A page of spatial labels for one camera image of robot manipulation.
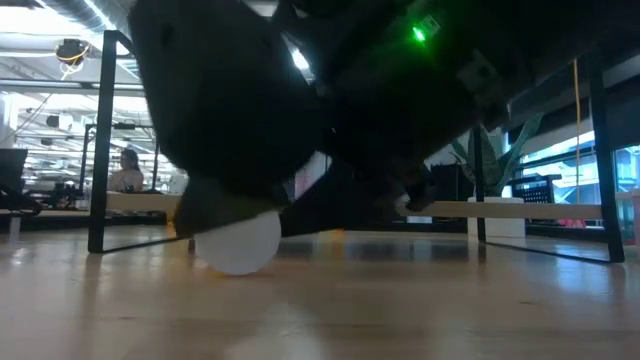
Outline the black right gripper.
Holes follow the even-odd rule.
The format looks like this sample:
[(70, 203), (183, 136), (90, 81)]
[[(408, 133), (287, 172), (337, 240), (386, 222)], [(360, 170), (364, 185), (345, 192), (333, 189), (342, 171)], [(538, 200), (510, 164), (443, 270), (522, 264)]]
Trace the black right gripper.
[[(190, 177), (176, 234), (288, 206), (281, 184), (319, 146), (323, 108), (276, 28), (242, 0), (136, 0), (129, 28), (161, 150)], [(279, 214), (281, 234), (355, 226), (359, 200), (334, 161)]]

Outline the orange cup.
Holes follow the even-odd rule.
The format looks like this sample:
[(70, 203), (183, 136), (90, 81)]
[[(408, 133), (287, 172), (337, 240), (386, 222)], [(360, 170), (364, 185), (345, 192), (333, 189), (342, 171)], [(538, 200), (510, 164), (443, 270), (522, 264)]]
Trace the orange cup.
[(215, 271), (241, 276), (259, 271), (276, 255), (281, 241), (277, 211), (259, 214), (194, 235), (195, 254)]

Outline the person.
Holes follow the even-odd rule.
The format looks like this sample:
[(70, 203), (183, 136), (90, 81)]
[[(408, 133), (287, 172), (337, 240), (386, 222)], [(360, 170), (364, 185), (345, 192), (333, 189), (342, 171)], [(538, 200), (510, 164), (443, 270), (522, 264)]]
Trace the person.
[(139, 168), (139, 158), (132, 149), (124, 149), (120, 153), (120, 169), (112, 174), (109, 191), (121, 193), (137, 193), (143, 190), (144, 175)]

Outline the snake plant in white pot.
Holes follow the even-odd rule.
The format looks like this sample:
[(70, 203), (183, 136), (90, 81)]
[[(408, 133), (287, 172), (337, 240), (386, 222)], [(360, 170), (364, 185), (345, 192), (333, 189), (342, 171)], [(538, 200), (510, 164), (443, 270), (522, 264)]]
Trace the snake plant in white pot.
[[(479, 135), (476, 136), (475, 130), (470, 131), (467, 147), (465, 148), (455, 139), (451, 143), (453, 153), (451, 153), (456, 162), (461, 166), (462, 173), (474, 185), (474, 195), (468, 199), (468, 202), (475, 202), (478, 194), (477, 177), (476, 177), (476, 156), (475, 142), (479, 140), (481, 167), (482, 167), (482, 194), (484, 202), (496, 204), (523, 204), (521, 198), (504, 198), (502, 191), (507, 182), (512, 178), (515, 167), (519, 164), (521, 151), (526, 142), (533, 137), (539, 129), (543, 115), (537, 114), (526, 121), (516, 141), (511, 145), (510, 149), (502, 155), (497, 155), (489, 133), (481, 125)], [(489, 237), (522, 237), (525, 234), (525, 221), (523, 218), (485, 218), (484, 229), (487, 240)], [(469, 236), (477, 238), (478, 225), (477, 219), (468, 218)]]

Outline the long ceiling light tube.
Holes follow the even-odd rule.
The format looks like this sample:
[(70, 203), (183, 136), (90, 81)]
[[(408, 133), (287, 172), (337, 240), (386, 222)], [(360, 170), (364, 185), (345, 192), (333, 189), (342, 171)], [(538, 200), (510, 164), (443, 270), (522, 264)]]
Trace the long ceiling light tube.
[[(0, 79), (0, 90), (7, 92), (97, 95), (100, 90), (100, 84), (76, 81)], [(144, 89), (141, 84), (116, 83), (114, 85), (114, 94), (116, 96), (143, 97)]]

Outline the black background monitor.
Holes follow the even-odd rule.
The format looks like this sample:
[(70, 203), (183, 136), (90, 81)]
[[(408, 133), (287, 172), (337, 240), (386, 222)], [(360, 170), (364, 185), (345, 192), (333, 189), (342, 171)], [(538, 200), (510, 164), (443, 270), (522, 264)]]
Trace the black background monitor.
[(22, 192), (27, 155), (26, 149), (0, 148), (0, 210), (37, 216), (42, 206)]

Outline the black plastic crate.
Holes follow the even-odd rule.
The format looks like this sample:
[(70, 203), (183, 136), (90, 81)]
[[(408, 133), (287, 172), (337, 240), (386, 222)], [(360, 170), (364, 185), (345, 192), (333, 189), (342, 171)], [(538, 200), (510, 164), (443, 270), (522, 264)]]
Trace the black plastic crate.
[(554, 204), (554, 180), (561, 180), (560, 174), (532, 175), (508, 182), (512, 196), (522, 198), (525, 203)]

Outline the black background station frame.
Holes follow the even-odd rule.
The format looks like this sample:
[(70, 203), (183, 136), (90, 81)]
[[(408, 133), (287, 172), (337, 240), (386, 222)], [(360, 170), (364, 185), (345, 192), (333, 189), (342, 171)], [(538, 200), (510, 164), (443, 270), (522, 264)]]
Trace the black background station frame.
[[(81, 166), (80, 166), (80, 178), (79, 178), (79, 189), (81, 191), (84, 190), (86, 185), (86, 172), (87, 172), (87, 160), (89, 154), (89, 144), (96, 138), (97, 132), (93, 131), (93, 128), (96, 128), (96, 124), (89, 124), (85, 126), (84, 130), (84, 138), (83, 138), (83, 146), (82, 146), (82, 156), (81, 156)], [(153, 145), (153, 166), (152, 166), (152, 175), (151, 175), (151, 188), (155, 190), (158, 184), (158, 169), (159, 169), (159, 154), (160, 148), (159, 144), (156, 141), (156, 136), (151, 132), (151, 125), (136, 125), (134, 123), (127, 122), (117, 122), (111, 125), (111, 128), (116, 131), (142, 131), (145, 133), (145, 136), (142, 138), (132, 138), (128, 136), (117, 136), (116, 138), (111, 137), (111, 142), (117, 139), (122, 140), (125, 143), (126, 148), (130, 148), (132, 146), (132, 141), (138, 142), (150, 142)]]

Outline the wooden shelf black metal frame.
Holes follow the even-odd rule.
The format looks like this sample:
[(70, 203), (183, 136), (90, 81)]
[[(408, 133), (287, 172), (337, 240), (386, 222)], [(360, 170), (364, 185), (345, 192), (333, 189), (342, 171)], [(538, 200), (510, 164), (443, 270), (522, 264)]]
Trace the wooden shelf black metal frame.
[[(101, 55), (101, 75), (99, 82), (99, 101), (96, 125), (96, 145), (94, 154), (93, 176), (95, 184), (92, 188), (92, 200), (90, 206), (90, 224), (87, 248), (91, 254), (106, 254), (117, 251), (130, 250), (152, 245), (165, 244), (171, 239), (152, 240), (143, 243), (129, 244), (115, 248), (104, 247), (104, 234), (106, 226), (105, 214), (108, 210), (153, 210), (166, 213), (178, 207), (180, 199), (176, 195), (140, 195), (109, 193), (106, 190), (109, 146), (111, 139), (113, 98), (115, 97), (115, 67), (117, 46), (121, 44), (127, 50), (132, 49), (131, 41), (118, 30), (106, 30), (103, 33), (103, 50)], [(551, 255), (572, 260), (596, 262), (596, 263), (622, 263), (626, 259), (624, 254), (621, 233), (618, 229), (617, 215), (615, 213), (615, 199), (612, 195), (613, 160), (607, 153), (597, 158), (604, 161), (605, 183), (601, 186), (603, 203), (597, 205), (559, 205), (559, 204), (527, 204), (515, 203), (507, 198), (500, 202), (491, 202), (482, 193), (475, 196), (473, 202), (460, 201), (436, 201), (421, 211), (413, 211), (406, 207), (407, 202), (402, 200), (394, 208), (397, 217), (449, 217), (467, 218), (476, 224), (476, 238), (481, 244), (501, 246), (515, 250), (534, 253), (534, 248), (524, 245), (506, 243), (506, 238), (514, 240), (524, 237), (514, 231), (507, 231), (503, 235), (489, 235), (487, 222), (489, 220), (507, 219), (509, 221), (526, 219), (541, 220), (594, 220), (604, 222), (604, 234), (600, 237), (606, 243), (608, 255), (604, 258), (584, 257), (571, 255), (567, 251), (539, 250), (544, 255)]]

